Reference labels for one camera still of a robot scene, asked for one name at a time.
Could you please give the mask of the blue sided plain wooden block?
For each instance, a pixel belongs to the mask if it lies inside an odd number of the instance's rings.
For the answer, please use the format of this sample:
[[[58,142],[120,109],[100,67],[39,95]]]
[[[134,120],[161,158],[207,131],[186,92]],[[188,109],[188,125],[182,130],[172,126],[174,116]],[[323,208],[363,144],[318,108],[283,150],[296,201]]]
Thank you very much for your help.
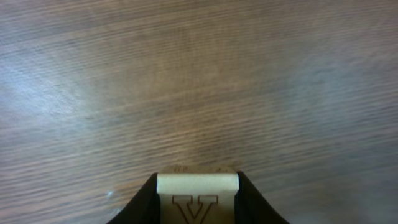
[[[160,222],[234,224],[234,198],[238,190],[238,174],[229,167],[166,167],[157,174]]]

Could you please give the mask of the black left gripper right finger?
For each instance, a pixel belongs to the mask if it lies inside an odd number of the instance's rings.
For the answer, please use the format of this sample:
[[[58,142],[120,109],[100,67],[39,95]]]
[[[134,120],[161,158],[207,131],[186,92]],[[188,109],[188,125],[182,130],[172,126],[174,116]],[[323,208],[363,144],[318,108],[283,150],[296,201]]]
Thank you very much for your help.
[[[238,171],[239,190],[234,198],[235,224],[289,224],[262,196],[244,172]]]

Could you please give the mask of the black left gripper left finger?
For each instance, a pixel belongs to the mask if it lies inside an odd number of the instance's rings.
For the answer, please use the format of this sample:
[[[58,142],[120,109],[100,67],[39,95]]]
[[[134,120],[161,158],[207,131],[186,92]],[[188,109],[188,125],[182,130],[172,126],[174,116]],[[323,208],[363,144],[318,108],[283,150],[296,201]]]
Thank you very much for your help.
[[[160,196],[153,173],[127,205],[107,224],[160,224]]]

